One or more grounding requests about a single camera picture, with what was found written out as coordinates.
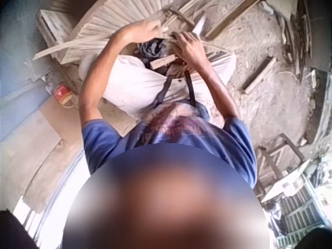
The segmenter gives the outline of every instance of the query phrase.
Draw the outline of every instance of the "dusty floor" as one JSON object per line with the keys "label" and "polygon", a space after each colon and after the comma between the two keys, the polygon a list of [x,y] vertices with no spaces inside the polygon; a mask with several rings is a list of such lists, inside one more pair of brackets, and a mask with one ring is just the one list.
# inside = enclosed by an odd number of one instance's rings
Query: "dusty floor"
{"label": "dusty floor", "polygon": [[[239,0],[216,1],[217,7],[210,8],[208,21],[205,25],[206,32],[213,22],[220,20]],[[281,29],[275,15],[269,15],[257,5],[248,11],[229,30],[215,41],[216,45],[227,48],[237,56],[237,67],[228,88],[234,97],[241,113],[241,117],[248,125],[254,147],[264,146],[268,149],[278,144],[277,136],[285,133],[295,144],[304,136],[307,121],[311,113],[310,99],[312,86],[307,78],[308,70],[303,74],[300,83],[293,73],[293,68],[283,59],[283,45]],[[267,56],[278,59],[273,70],[264,81],[250,94],[242,94],[241,88],[248,77],[257,69]],[[75,64],[63,66],[70,80],[67,82],[76,91],[79,91],[81,81],[77,74]],[[111,103],[101,102],[102,112],[107,114],[110,123],[126,134],[134,125],[135,120]],[[307,147],[304,152],[307,157],[312,157],[311,152],[316,145]],[[299,160],[292,151],[285,150],[280,167],[284,170],[295,167]]]}

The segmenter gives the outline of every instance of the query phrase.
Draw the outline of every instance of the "man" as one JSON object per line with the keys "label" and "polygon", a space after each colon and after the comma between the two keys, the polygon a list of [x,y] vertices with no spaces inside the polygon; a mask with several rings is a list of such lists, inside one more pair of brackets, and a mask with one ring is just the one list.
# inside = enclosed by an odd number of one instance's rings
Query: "man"
{"label": "man", "polygon": [[125,26],[110,39],[85,80],[79,98],[84,148],[90,173],[109,159],[135,147],[178,143],[206,150],[231,165],[253,188],[257,162],[250,135],[226,86],[206,58],[196,35],[175,34],[178,56],[202,77],[225,120],[223,129],[208,123],[206,108],[193,99],[156,104],[125,137],[102,119],[98,102],[120,51],[129,43],[144,43],[161,32],[160,21],[140,21]]}

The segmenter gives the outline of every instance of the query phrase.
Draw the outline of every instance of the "left hand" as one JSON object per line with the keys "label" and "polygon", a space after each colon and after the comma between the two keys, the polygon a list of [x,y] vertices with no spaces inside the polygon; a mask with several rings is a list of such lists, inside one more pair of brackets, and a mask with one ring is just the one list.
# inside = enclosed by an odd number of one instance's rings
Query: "left hand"
{"label": "left hand", "polygon": [[145,43],[158,37],[161,33],[165,32],[168,28],[161,27],[160,20],[154,21],[138,21],[124,26],[118,31],[125,42],[129,43]]}

